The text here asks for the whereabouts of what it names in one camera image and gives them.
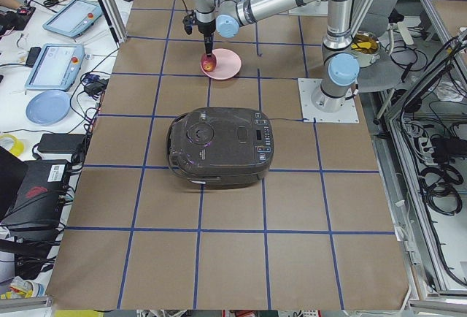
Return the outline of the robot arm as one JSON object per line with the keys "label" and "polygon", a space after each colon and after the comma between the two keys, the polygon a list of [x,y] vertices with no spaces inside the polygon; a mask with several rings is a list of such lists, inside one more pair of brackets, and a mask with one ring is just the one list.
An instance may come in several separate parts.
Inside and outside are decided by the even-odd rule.
{"label": "robot arm", "polygon": [[352,44],[352,11],[354,0],[194,0],[195,9],[187,12],[183,25],[187,34],[195,26],[204,37],[204,52],[213,56],[213,34],[225,38],[237,35],[243,26],[255,24],[282,12],[303,7],[313,1],[328,2],[326,35],[323,37],[323,63]]}

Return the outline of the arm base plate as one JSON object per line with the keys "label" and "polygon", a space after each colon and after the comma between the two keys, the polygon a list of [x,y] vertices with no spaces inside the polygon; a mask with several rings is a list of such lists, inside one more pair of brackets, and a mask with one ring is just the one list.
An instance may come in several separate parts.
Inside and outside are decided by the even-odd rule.
{"label": "arm base plate", "polygon": [[308,123],[359,123],[355,96],[351,87],[340,98],[326,96],[322,79],[298,78],[302,120]]}

